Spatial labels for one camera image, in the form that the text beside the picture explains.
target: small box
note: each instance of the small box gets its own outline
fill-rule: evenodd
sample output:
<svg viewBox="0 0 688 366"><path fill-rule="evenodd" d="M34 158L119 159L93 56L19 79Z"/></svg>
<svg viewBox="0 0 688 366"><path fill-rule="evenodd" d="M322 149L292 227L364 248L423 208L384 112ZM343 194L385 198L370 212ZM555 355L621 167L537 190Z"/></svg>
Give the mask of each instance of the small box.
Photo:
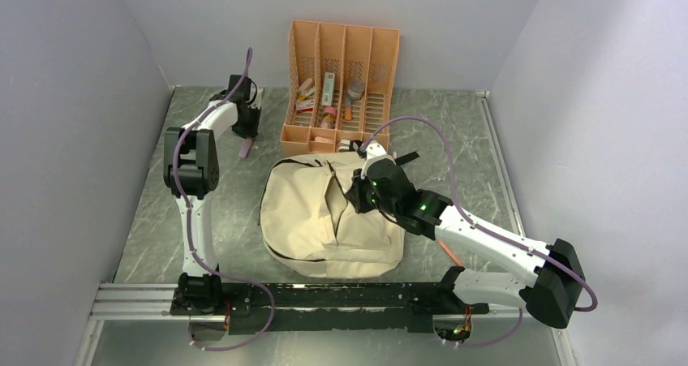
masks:
<svg viewBox="0 0 688 366"><path fill-rule="evenodd" d="M307 95L306 92L308 91L308 89L313 87L312 85L313 85L313 78L308 78L301 84L301 86L299 87L298 90L296 90L296 92L298 94L301 94L302 96L305 96L305 95Z"/></svg>
<svg viewBox="0 0 688 366"><path fill-rule="evenodd" d="M323 80L323 97L320 103L323 106L332 106L332 94L334 93L334 73L325 72Z"/></svg>
<svg viewBox="0 0 688 366"><path fill-rule="evenodd" d="M313 100L313 99L296 101L296 113L312 112L313 106L315 106L315 105L316 105L316 100Z"/></svg>

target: beige backpack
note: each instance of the beige backpack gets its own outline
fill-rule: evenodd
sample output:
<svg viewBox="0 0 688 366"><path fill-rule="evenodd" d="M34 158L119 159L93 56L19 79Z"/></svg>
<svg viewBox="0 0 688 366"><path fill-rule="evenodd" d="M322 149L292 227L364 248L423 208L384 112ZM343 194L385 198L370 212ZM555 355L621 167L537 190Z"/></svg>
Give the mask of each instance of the beige backpack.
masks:
<svg viewBox="0 0 688 366"><path fill-rule="evenodd" d="M354 152L288 157L276 163L260 205L270 255L314 278L370 278L397 266L404 230L377 211L357 214L344 197L363 159Z"/></svg>

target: metal edge strip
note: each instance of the metal edge strip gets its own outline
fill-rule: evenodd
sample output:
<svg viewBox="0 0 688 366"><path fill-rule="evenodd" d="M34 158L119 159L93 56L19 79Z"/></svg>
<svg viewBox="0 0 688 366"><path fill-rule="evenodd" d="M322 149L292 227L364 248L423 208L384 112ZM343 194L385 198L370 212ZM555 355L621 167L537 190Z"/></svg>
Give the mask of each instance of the metal edge strip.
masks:
<svg viewBox="0 0 688 366"><path fill-rule="evenodd" d="M489 133L488 140L492 146L492 156L494 157L497 173L499 174L499 179L501 180L501 190L506 200L507 209L509 210L511 226L514 232L518 233L519 235L524 235L525 231L521 222L521 213L518 211L518 205L516 204L516 198L514 197L514 189L511 187L511 181L509 180L509 175L506 172L506 164L504 163L504 157L501 154L501 146L499 145L497 131L495 130L494 123L492 122L492 115L490 114L488 100L484 97L478 97L478 102L480 103L480 109L483 112L483 122L485 123L485 128Z"/></svg>
<svg viewBox="0 0 688 366"><path fill-rule="evenodd" d="M99 289L105 291L111 290L174 290L177 289L176 283L108 283L104 282L99 286Z"/></svg>
<svg viewBox="0 0 688 366"><path fill-rule="evenodd" d="M490 313L485 315L473 315L476 320L482 319L517 319L518 318L518 308L506 307L504 305L489 304ZM530 313L523 310L523 320L532 319ZM463 315L433 315L432 319L434 321L459 321L463 320Z"/></svg>
<svg viewBox="0 0 688 366"><path fill-rule="evenodd" d="M86 330L84 331L84 337L81 339L79 350L76 353L74 366L89 366L92 363L104 324L104 321L95 320L89 320L86 323Z"/></svg>
<svg viewBox="0 0 688 366"><path fill-rule="evenodd" d="M525 235L526 232L523 229L521 213L518 211L516 197L514 196L514 189L511 187L511 181L509 179L509 174L506 171L504 157L501 154L501 146L499 145L497 130L495 129L492 121L492 114L490 113L488 100L487 98L481 96L477 96L477 98L478 102L480 103L480 109L483 112L483 121L485 123L485 127L489 132L488 139L490 141L490 145L492 146L492 155L494 156L495 165L497 166L497 173L499 174L499 178L502 182L502 191L504 192L504 197L506 198L506 206L509 210L511 225L515 232L519 233L520 235ZM552 329L552 336L554 345L557 348L557 354L559 355L559 361L561 365L577 366L578 361L576 360L574 348L571 344L569 332L566 329Z"/></svg>

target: white wall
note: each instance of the white wall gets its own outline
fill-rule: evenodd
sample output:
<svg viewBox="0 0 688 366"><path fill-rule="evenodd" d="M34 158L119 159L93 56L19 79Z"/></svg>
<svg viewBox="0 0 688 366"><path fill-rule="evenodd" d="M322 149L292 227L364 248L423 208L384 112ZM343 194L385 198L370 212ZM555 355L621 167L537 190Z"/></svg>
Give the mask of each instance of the white wall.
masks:
<svg viewBox="0 0 688 366"><path fill-rule="evenodd" d="M72 364L169 96L123 0L0 0L0 364Z"/></svg>
<svg viewBox="0 0 688 366"><path fill-rule="evenodd" d="M288 86L293 19L401 30L396 85L488 89L537 0L125 0L171 84L226 84L252 45L252 73Z"/></svg>
<svg viewBox="0 0 688 366"><path fill-rule="evenodd" d="M686 13L540 0L492 88L527 232L573 242L600 297L570 326L581 365L686 362Z"/></svg>

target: orange desk organizer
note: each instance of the orange desk organizer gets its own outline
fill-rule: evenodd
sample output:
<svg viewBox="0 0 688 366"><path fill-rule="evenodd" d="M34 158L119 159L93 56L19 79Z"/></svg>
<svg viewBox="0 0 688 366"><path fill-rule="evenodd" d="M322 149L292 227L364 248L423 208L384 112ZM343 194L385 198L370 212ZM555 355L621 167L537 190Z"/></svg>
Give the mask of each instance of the orange desk organizer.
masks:
<svg viewBox="0 0 688 366"><path fill-rule="evenodd" d="M290 96L280 142L285 157L304 153L333 153L342 139L363 140L389 121L394 74L399 53L397 29L294 21L289 32ZM335 129L319 128L325 72L335 73L333 103L338 116ZM307 78L316 87L312 112L295 110L297 89ZM352 102L352 119L344 119L344 99L349 81L366 84L359 101ZM317 136L333 141L315 141ZM389 147L389 128L377 136Z"/></svg>

